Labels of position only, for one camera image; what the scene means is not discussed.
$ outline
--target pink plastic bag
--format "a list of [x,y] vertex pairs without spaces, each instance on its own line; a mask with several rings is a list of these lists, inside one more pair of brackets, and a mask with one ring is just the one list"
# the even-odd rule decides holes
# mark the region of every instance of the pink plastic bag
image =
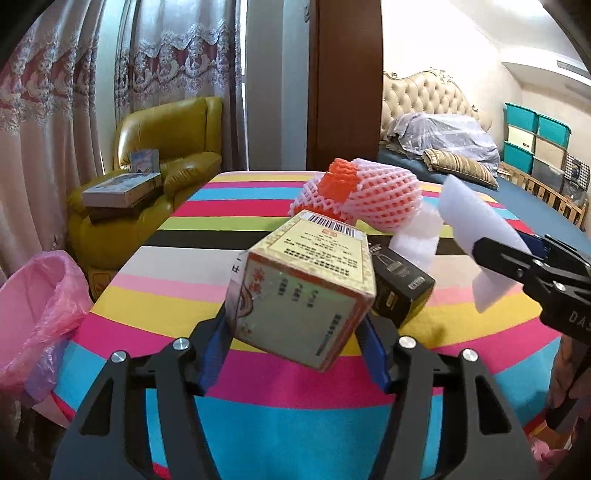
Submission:
[[22,394],[26,385],[43,400],[55,386],[64,339],[91,307],[86,278],[64,251],[38,254],[13,274],[0,288],[0,390]]

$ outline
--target curtain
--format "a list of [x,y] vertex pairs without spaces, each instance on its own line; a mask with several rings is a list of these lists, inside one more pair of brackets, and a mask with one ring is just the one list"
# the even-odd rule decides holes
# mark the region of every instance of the curtain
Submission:
[[102,172],[94,66],[104,3],[56,0],[0,72],[0,278],[64,247],[68,194]]
[[222,167],[246,170],[236,0],[128,0],[116,58],[116,121],[195,96],[220,96]]

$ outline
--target black product box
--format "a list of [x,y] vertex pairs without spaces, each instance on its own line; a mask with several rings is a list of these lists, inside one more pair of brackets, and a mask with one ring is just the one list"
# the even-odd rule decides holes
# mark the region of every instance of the black product box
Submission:
[[370,244],[369,253],[376,281],[374,310],[400,328],[423,309],[435,280],[384,245]]

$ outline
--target striped tablecloth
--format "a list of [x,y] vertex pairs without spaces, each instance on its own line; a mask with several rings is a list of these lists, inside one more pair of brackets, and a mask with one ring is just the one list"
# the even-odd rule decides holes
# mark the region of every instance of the striped tablecloth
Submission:
[[[72,416],[105,359],[159,351],[213,317],[224,299],[237,251],[285,221],[310,172],[225,173],[182,205],[125,264],[67,348],[54,392]],[[436,204],[441,185],[423,184]],[[481,195],[517,229],[528,228],[493,198]],[[379,235],[362,222],[358,227]],[[402,329],[429,348],[457,355],[479,352],[522,424],[539,423],[557,332],[537,319],[540,307],[516,288],[484,314],[473,304],[478,268],[445,226],[431,274],[427,307]],[[156,395],[147,393],[152,459],[165,475]],[[385,430],[391,397],[371,382],[355,337],[335,366],[321,374],[233,341],[218,383],[197,405],[224,480],[362,480]],[[441,395],[434,392],[428,455],[439,446]]]

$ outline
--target white foam net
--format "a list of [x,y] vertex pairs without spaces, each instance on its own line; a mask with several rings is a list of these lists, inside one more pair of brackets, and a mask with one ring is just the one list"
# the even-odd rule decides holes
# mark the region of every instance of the white foam net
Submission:
[[357,191],[342,208],[376,230],[393,233],[418,212],[423,197],[417,177],[405,168],[358,158]]
[[317,175],[310,179],[302,187],[300,193],[290,205],[289,215],[294,216],[297,210],[305,209],[306,207],[313,207],[316,212],[322,209],[325,212],[334,213],[342,222],[348,225],[355,226],[356,219],[353,215],[343,211],[343,205],[334,200],[325,199],[318,193],[318,183],[324,174]]

